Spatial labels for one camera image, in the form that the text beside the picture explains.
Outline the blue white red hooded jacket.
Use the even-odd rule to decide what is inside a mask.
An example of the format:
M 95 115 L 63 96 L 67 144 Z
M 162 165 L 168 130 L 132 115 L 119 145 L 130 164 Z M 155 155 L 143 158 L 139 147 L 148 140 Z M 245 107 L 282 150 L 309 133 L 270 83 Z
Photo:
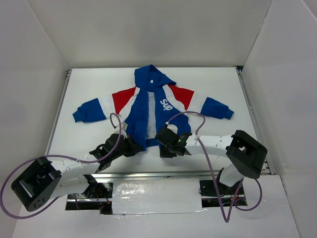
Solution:
M 191 130 L 183 111 L 216 119 L 231 119 L 234 114 L 213 98 L 178 87 L 153 65 L 136 69 L 134 79 L 132 88 L 83 103 L 73 113 L 75 122 L 97 122 L 116 113 L 127 124 L 127 135 L 145 151 L 158 145 L 155 135 L 169 119 L 177 126 L 179 135 Z

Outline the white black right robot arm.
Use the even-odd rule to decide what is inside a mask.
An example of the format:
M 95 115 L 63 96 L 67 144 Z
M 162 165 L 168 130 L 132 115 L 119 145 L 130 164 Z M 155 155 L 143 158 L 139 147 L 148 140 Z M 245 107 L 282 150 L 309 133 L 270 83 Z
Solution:
M 171 157 L 204 154 L 228 158 L 231 164 L 221 169 L 215 179 L 220 195 L 227 194 L 244 178 L 258 179 L 267 155 L 267 149 L 242 130 L 227 136 L 193 135 L 190 132 L 177 135 L 166 125 L 155 139 Z

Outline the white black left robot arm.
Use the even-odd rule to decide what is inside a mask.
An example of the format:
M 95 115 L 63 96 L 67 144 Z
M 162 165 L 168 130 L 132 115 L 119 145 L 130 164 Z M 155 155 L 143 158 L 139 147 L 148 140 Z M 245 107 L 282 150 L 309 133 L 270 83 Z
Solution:
M 40 209 L 52 198 L 74 193 L 108 199 L 111 187 L 97 182 L 93 174 L 105 170 L 121 156 L 131 157 L 142 150 L 130 136 L 114 133 L 79 160 L 37 158 L 12 182 L 11 189 L 29 212 Z

